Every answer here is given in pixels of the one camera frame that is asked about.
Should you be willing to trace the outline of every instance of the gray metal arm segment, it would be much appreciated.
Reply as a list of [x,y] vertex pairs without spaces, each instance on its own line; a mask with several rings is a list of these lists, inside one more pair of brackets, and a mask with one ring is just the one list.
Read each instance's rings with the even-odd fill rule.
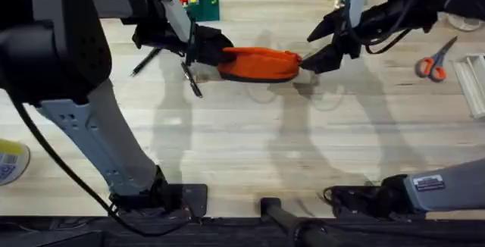
[[150,190],[157,167],[124,120],[111,81],[93,90],[88,99],[86,105],[69,99],[44,101],[38,111],[76,143],[105,178],[111,192],[138,195]]
[[485,159],[408,175],[405,187],[415,208],[454,211],[485,208]]

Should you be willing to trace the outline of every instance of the orange slipper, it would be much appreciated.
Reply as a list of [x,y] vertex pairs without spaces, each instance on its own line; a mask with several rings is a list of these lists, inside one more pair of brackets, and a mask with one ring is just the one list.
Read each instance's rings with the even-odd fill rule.
[[228,47],[236,60],[219,64],[217,69],[225,80],[250,83],[282,83],[298,76],[302,58],[292,52],[262,47]]

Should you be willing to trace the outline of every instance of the scissors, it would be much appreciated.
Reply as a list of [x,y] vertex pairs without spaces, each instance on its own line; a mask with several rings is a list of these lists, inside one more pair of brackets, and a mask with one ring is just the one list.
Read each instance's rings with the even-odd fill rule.
[[448,50],[455,44],[458,37],[451,39],[435,55],[421,59],[415,66],[415,73],[418,77],[429,77],[435,83],[444,81],[446,71],[443,68],[443,61]]

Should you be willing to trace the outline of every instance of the tape roll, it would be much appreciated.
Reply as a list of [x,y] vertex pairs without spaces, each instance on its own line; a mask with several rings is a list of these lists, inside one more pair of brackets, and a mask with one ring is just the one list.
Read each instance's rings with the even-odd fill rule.
[[0,186],[18,179],[29,162],[30,150],[26,145],[0,139]]

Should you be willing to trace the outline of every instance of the black cable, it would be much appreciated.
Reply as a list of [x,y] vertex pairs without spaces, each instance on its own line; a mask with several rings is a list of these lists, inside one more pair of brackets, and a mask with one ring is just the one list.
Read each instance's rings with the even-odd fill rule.
[[[328,205],[332,206],[340,206],[336,205],[331,201],[331,198],[329,198],[329,192],[331,193],[333,191],[333,187],[327,187],[323,191],[323,199],[325,203]],[[342,230],[345,232],[355,232],[355,233],[373,233],[373,234],[381,234],[381,235],[389,235],[389,236],[401,236],[401,237],[408,237],[408,238],[416,238],[416,239],[426,239],[426,240],[435,240],[435,241],[444,241],[444,242],[458,242],[458,243],[484,243],[485,238],[479,238],[479,239],[469,239],[469,238],[452,238],[452,237],[438,237],[438,236],[429,236],[429,235],[424,235],[424,234],[418,234],[418,233],[406,233],[406,232],[395,232],[395,231],[387,231],[387,230],[376,230],[376,229],[363,229],[363,228],[353,228],[353,227],[344,227],[339,224],[329,224],[327,222],[324,222],[325,227],[330,227],[338,230]]]
[[367,51],[367,53],[369,53],[371,55],[379,55],[379,54],[382,54],[384,52],[387,52],[389,49],[391,49],[392,47],[394,47],[394,45],[396,45],[396,43],[398,43],[399,41],[401,41],[402,38],[404,38],[406,35],[408,35],[409,32],[411,32],[411,29],[407,29],[407,30],[402,31],[402,33],[400,33],[392,42],[390,42],[388,45],[384,46],[379,51],[375,51],[375,52],[372,51],[372,49],[371,49],[371,47],[369,45],[366,45],[365,46],[365,51]]
[[404,9],[401,12],[401,15],[399,16],[398,20],[394,23],[394,25],[386,32],[384,33],[379,39],[373,40],[373,39],[362,39],[360,38],[355,30],[352,28],[352,24],[350,22],[350,2],[351,0],[346,0],[345,2],[345,8],[344,8],[344,14],[345,14],[345,20],[346,20],[346,31],[349,33],[349,35],[354,39],[356,42],[358,42],[361,45],[378,45],[388,38],[391,37],[399,28],[401,25],[402,21],[405,19],[406,15],[408,12],[411,10],[411,7],[414,5],[416,0],[408,0],[406,3]]
[[400,237],[407,237],[407,238],[435,240],[435,241],[442,241],[442,242],[455,242],[455,243],[485,243],[485,238],[458,238],[458,237],[454,238],[454,237],[448,237],[448,236],[445,236],[445,237],[430,236],[430,235],[417,234],[417,233],[404,233],[404,232],[396,232],[396,231],[344,227],[342,225],[329,224],[329,223],[325,223],[325,226],[342,230],[345,232],[353,232],[353,233],[372,233],[372,234],[380,234],[380,235],[388,235],[388,236],[400,236]]
[[96,193],[94,190],[92,190],[91,187],[89,187],[77,174],[70,169],[70,167],[62,160],[62,158],[55,152],[55,150],[50,146],[49,142],[45,139],[45,137],[42,135],[42,133],[39,131],[39,128],[35,125],[35,123],[32,121],[32,118],[30,118],[29,114],[27,113],[27,110],[25,107],[22,105],[21,102],[17,100],[17,97],[14,94],[14,89],[12,85],[9,83],[7,80],[7,77],[3,77],[4,72],[2,70],[2,66],[0,65],[0,77],[2,78],[3,85],[5,86],[5,91],[7,92],[8,96],[10,97],[10,100],[14,104],[15,109],[17,110],[18,114],[22,118],[23,122],[29,128],[30,132],[34,135],[36,138],[37,142],[45,149],[45,151],[48,153],[48,155],[51,157],[51,159],[79,186],[81,187],[85,192],[87,192],[93,199],[98,202],[103,209],[108,213],[109,217],[113,218],[118,224],[120,224],[123,228],[136,233],[140,236],[144,237],[159,237],[159,236],[165,236],[169,233],[172,233],[190,222],[192,220],[185,221],[181,224],[176,225],[175,227],[172,227],[164,232],[161,233],[146,233],[141,230],[136,229],[135,227],[132,227],[128,223],[126,223],[123,219],[118,217],[118,215],[113,212],[110,209],[110,206],[106,204],[106,202]]

